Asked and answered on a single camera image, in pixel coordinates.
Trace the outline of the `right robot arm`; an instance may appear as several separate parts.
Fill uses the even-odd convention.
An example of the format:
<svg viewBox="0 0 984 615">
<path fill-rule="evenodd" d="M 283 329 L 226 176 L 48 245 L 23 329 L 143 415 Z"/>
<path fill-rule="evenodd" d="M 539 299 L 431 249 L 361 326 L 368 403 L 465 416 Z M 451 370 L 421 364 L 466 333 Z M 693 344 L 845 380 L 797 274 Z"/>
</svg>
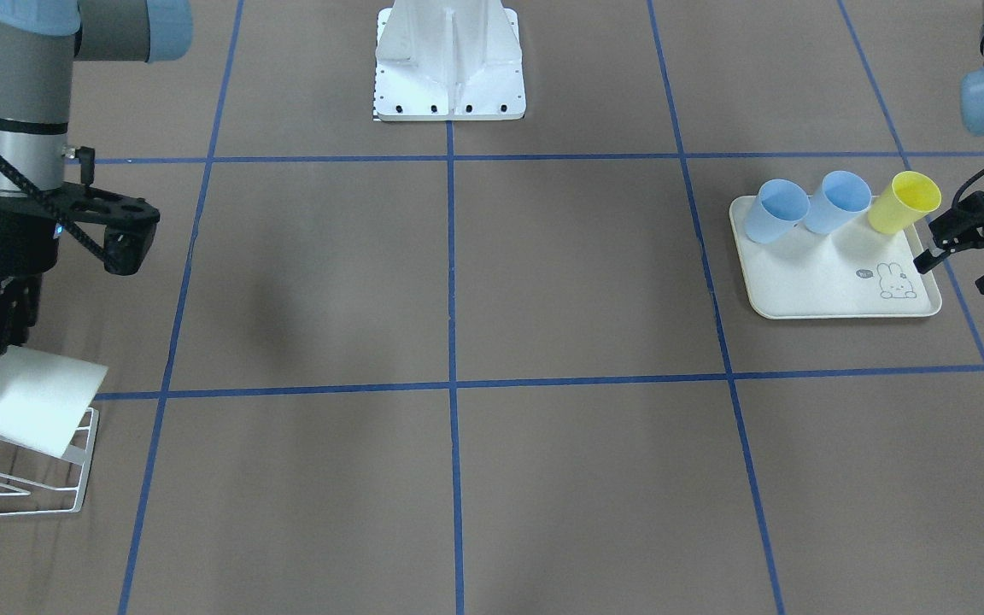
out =
<svg viewBox="0 0 984 615">
<path fill-rule="evenodd" d="M 69 144 L 74 63 L 170 62 L 192 39 L 187 1 L 0 1 L 0 357 L 38 322 L 61 234 L 132 276 L 161 218 L 95 188 L 97 153 Z"/>
</svg>

